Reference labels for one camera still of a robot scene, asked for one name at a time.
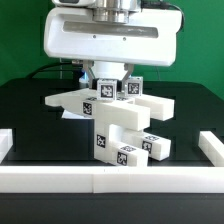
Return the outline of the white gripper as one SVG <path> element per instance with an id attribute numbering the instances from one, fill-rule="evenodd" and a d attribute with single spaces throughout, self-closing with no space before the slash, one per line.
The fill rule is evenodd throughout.
<path id="1" fill-rule="evenodd" d="M 118 82 L 122 92 L 134 71 L 133 64 L 170 66 L 176 59 L 176 34 L 181 13 L 145 9 L 129 16 L 126 24 L 95 22 L 89 9 L 57 7 L 47 16 L 44 50 L 54 58 L 91 60 L 83 62 L 89 88 L 97 89 L 93 61 L 125 63 Z"/>

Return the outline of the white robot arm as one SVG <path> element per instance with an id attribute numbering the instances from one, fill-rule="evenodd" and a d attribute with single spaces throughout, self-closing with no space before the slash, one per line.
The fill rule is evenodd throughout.
<path id="1" fill-rule="evenodd" d="M 127 79 L 136 65 L 172 65 L 185 17 L 164 0 L 51 0 L 44 50 L 97 78 Z"/>

